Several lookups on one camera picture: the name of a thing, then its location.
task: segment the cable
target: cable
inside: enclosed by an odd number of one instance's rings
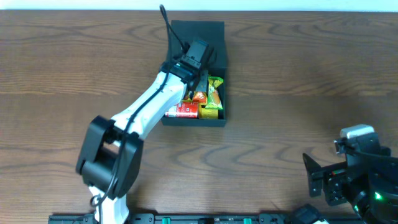
[[[169,19],[167,18],[166,9],[164,8],[164,6],[162,4],[160,5],[160,13],[163,16],[163,19],[165,19],[166,27],[169,28],[172,31],[172,33],[175,36],[175,38],[180,42],[181,48],[182,48],[183,52],[185,53],[187,51],[187,49],[185,49],[185,46],[182,43],[181,39],[178,37],[178,35],[172,29],[172,26],[169,23]],[[169,39],[169,45],[170,45],[170,35],[169,34],[167,34],[167,38]]]
[[[134,122],[134,119],[136,118],[137,114],[140,112],[140,110],[142,110],[153,98],[155,98],[155,96],[160,93],[161,91],[163,91],[164,86],[166,85],[167,79],[169,78],[169,73],[170,73],[170,69],[172,66],[172,41],[171,41],[171,36],[170,36],[170,30],[173,32],[173,34],[176,36],[176,38],[178,39],[178,41],[180,42],[183,50],[183,44],[182,41],[177,37],[176,33],[171,29],[171,26],[169,24],[169,19],[167,18],[167,13],[166,10],[164,8],[163,5],[160,5],[160,13],[163,16],[163,19],[166,23],[166,30],[167,30],[167,39],[169,41],[168,43],[168,62],[167,64],[167,73],[166,76],[163,80],[163,83],[160,85],[160,87],[148,98],[146,99],[145,102],[143,102],[143,104],[140,105],[140,107],[138,107],[137,110],[135,110],[135,112],[130,116],[129,120],[127,121],[126,127],[124,128],[123,132],[122,132],[122,139],[121,139],[121,143],[120,143],[120,147],[119,147],[119,155],[121,155],[121,152],[124,150],[125,146],[126,146],[126,141],[127,141],[127,136],[129,134],[129,129],[131,124]],[[118,182],[118,170],[119,170],[119,165],[120,165],[120,156],[116,159],[115,162],[115,166],[112,169],[112,178],[111,181],[109,182],[109,187],[106,190],[106,192],[104,193],[104,195],[101,197],[100,195],[95,195],[91,198],[90,200],[90,205],[92,207],[97,207],[99,206],[99,224],[101,223],[101,205],[102,203],[105,201],[106,197],[109,195],[109,193],[114,189],[114,186],[116,185],[116,183]]]

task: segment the red can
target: red can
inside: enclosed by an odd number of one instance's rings
[[[180,102],[171,107],[165,115],[169,118],[198,118],[198,104]]]

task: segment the white wall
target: white wall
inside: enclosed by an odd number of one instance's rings
[[[0,0],[0,9],[398,12],[398,0]]]

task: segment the wood grain surface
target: wood grain surface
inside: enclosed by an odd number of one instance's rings
[[[159,213],[352,213],[310,198],[302,153],[341,162],[341,128],[371,124],[398,156],[398,14],[169,12],[225,21],[225,128],[158,124],[127,202]],[[158,12],[0,11],[0,223],[90,211],[74,171],[89,122],[150,86]]]

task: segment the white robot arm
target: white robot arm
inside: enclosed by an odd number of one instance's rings
[[[111,119],[115,121],[114,126],[124,129],[131,115],[142,105],[149,97],[151,97],[156,90],[158,90],[166,78],[166,73],[160,72],[157,75],[155,82],[142,94],[131,106],[124,111],[114,115]],[[163,117],[167,110],[173,105],[179,103],[187,89],[187,84],[181,81],[181,78],[169,74],[165,86],[161,92],[155,95],[148,104],[138,112],[131,124],[128,133],[137,133],[141,140],[145,140],[149,132],[155,124]],[[120,141],[115,141],[113,144],[120,146]],[[89,187],[90,192],[96,196],[104,196],[104,192],[95,186]],[[124,223],[129,215],[129,210],[126,206],[126,196],[121,198],[106,198],[103,203],[96,207],[95,219],[101,220],[102,223],[121,224]]]

